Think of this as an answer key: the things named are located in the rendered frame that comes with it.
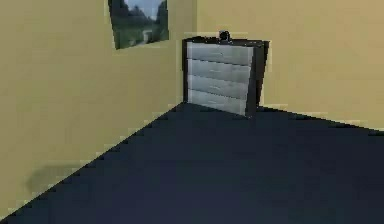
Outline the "black grey chest of drawers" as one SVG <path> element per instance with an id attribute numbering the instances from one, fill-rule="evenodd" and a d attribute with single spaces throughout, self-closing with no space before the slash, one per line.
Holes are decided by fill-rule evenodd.
<path id="1" fill-rule="evenodd" d="M 270 43 L 192 37 L 182 41 L 183 101 L 244 117 L 257 112 Z"/>

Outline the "framed landscape picture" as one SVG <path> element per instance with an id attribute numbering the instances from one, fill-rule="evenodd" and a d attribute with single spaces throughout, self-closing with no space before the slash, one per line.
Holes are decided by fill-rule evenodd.
<path id="1" fill-rule="evenodd" d="M 169 39 L 167 0 L 108 0 L 116 49 Z"/>

